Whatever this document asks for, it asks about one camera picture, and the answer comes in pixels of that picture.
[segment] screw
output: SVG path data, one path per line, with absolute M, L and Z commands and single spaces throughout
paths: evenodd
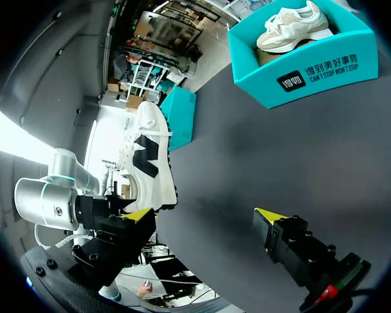
M 36 274 L 37 274 L 39 277 L 45 276 L 45 270 L 44 270 L 43 267 L 38 266 L 38 267 L 35 269 L 35 272 L 36 272 Z
M 55 213 L 58 215 L 58 216 L 61 216 L 63 214 L 63 210 L 60 208 L 60 207 L 57 207 L 55 209 Z
M 329 252 L 335 252 L 335 251 L 336 251 L 336 246 L 334 246 L 334 245 L 328 245 L 328 246 L 327 246 L 327 250 L 328 250 Z
M 98 260 L 98 254 L 97 253 L 90 254 L 89 259 L 92 262 L 97 261 Z
M 53 259 L 48 259 L 46 261 L 46 265 L 50 268 L 50 269 L 56 269 L 58 267 L 57 265 L 57 262 L 55 262 Z

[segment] robotic arm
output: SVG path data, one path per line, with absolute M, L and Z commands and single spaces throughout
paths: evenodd
M 347 312 L 371 265 L 353 253 L 338 261 L 336 247 L 320 242 L 307 226 L 296 215 L 289 218 L 259 208 L 253 214 L 253 228 L 271 260 L 281 263 L 297 285 L 310 292 L 300 311 Z
M 111 195 L 98 195 L 98 179 L 70 151 L 56 149 L 48 173 L 41 179 L 22 178 L 17 182 L 14 197 L 20 216 L 37 225 L 93 233 L 95 237 L 74 240 L 69 257 L 55 246 L 49 250 L 38 246 L 22 257 L 25 270 L 34 272 L 28 276 L 37 276 L 47 273 L 47 267 L 49 270 L 53 264 L 63 264 L 63 273 L 70 280 L 107 297 L 102 290 L 105 286 L 106 291 L 113 289 L 115 277 L 127 263 L 138 258 L 155 231 L 154 210 L 124 213 L 122 208 L 135 200 L 118 197 L 116 184 Z M 46 264 L 51 262 L 51 267 L 34 266 L 38 265 L 39 255 L 46 256 Z

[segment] teal shoe box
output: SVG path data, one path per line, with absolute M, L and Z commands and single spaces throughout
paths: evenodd
M 326 14 L 336 35 L 280 55 L 259 66 L 256 40 L 265 22 L 282 7 L 302 8 L 305 0 L 276 0 L 229 32 L 233 80 L 268 109 L 321 91 L 378 78 L 378 52 L 373 31 L 331 0 L 313 0 Z
M 190 143 L 193 136 L 196 94 L 180 87 L 174 87 L 160 106 L 173 132 L 169 139 L 169 150 Z

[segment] person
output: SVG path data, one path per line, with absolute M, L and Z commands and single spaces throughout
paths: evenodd
M 177 258 L 173 258 L 147 265 L 124 268 L 121 275 L 116 278 L 116 283 L 134 292 L 138 297 L 149 300 L 177 293 L 181 290 L 192 289 L 196 284 L 202 284 L 202 281 L 194 275 L 176 276 L 184 271 L 188 271 L 185 265 Z M 146 280 L 151 282 L 150 286 L 145 286 Z

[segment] shoe lace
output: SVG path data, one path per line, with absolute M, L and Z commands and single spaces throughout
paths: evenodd
M 126 155 L 126 157 L 129 156 L 129 153 L 131 152 L 133 148 L 133 144 L 135 140 L 140 136 L 140 135 L 151 135 L 151 136 L 165 136 L 165 137 L 171 137 L 172 132 L 158 132 L 154 130 L 149 130 L 152 126 L 155 125 L 155 121 L 153 119 L 150 119 L 146 121 L 145 123 L 141 124 L 138 123 L 138 125 L 135 127 L 133 126 L 132 128 L 128 129 L 124 133 L 124 148 L 121 151 L 121 154 Z
M 265 22 L 265 28 L 269 32 L 274 31 L 278 34 L 281 34 L 280 28 L 278 26 L 282 24 L 283 22 L 282 22 L 281 14 L 275 14 Z

